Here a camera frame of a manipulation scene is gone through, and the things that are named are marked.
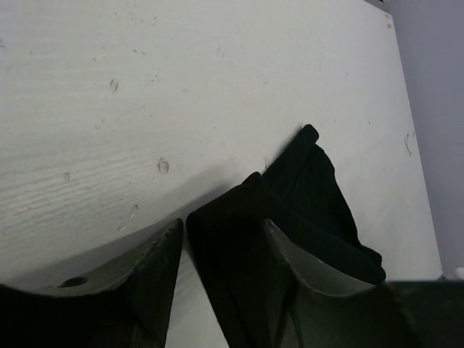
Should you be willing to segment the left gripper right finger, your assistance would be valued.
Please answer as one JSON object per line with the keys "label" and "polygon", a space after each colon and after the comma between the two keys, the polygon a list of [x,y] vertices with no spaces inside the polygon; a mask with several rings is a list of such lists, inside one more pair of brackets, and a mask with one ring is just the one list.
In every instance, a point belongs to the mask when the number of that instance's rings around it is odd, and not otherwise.
{"label": "left gripper right finger", "polygon": [[263,224],[289,267],[278,347],[462,347],[463,281],[360,281]]}

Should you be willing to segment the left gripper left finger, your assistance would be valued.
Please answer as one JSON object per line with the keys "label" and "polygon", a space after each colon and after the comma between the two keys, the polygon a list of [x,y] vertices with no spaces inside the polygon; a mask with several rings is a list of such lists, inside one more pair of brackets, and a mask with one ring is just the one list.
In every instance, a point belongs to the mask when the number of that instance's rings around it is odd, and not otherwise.
{"label": "left gripper left finger", "polygon": [[2,347],[163,347],[183,246],[175,219],[58,286],[1,286]]}

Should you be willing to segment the black underwear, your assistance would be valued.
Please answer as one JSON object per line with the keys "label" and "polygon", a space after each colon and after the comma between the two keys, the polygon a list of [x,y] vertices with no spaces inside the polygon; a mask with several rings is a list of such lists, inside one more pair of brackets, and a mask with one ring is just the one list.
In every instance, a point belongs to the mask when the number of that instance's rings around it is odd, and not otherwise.
{"label": "black underwear", "polygon": [[265,290],[272,261],[265,220],[327,265],[366,283],[386,278],[382,257],[363,246],[335,170],[318,146],[318,132],[303,126],[263,173],[193,211],[186,220],[200,278],[230,347],[270,347]]}

